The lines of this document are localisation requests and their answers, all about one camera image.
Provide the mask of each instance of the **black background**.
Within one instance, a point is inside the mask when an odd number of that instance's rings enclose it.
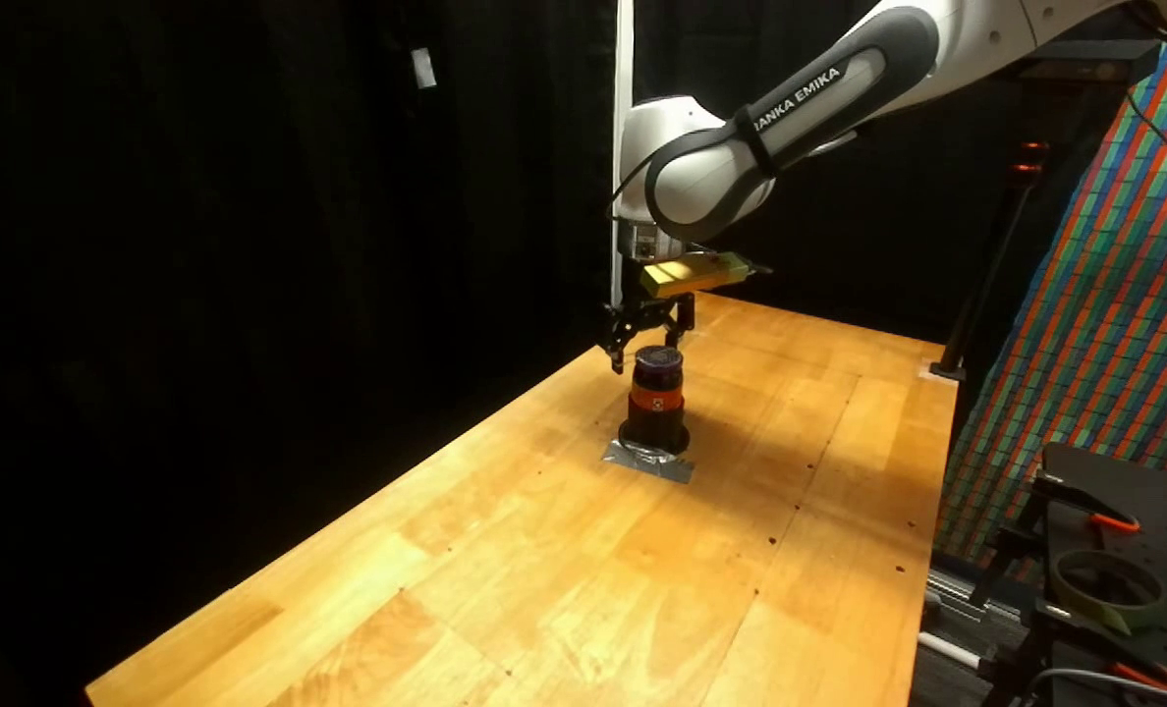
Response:
[[[729,113],[862,12],[644,0],[637,89]],[[0,0],[0,702],[79,702],[595,342],[609,72],[595,0]],[[1018,106],[788,178],[739,295],[943,337]]]

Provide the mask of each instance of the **wooden tabletop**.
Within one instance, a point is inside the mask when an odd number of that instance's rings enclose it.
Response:
[[[904,707],[954,405],[934,354],[702,295],[688,482],[607,462],[629,377],[591,351],[88,694]]]

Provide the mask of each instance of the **robotic arm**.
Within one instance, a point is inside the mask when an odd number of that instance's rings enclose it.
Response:
[[[1119,4],[1167,38],[1167,0],[882,0],[826,55],[729,122],[696,98],[644,101],[621,134],[627,182],[613,216],[627,245],[613,250],[650,263],[714,238],[756,211],[794,161],[850,143],[882,113],[972,86]],[[633,329],[668,321],[676,342],[693,327],[693,310],[668,313],[676,301],[688,306],[688,295],[633,301],[629,284],[613,267],[613,371]]]

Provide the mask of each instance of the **white robotic arm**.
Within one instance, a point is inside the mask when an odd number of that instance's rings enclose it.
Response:
[[[713,238],[757,207],[776,178],[862,122],[953,93],[1124,0],[882,0],[826,55],[737,118],[696,98],[627,118],[617,220]]]

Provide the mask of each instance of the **wood grain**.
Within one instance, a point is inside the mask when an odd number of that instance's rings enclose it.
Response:
[[[591,351],[88,694],[909,702],[940,351],[709,295],[684,354],[688,482],[603,458],[629,381]]]

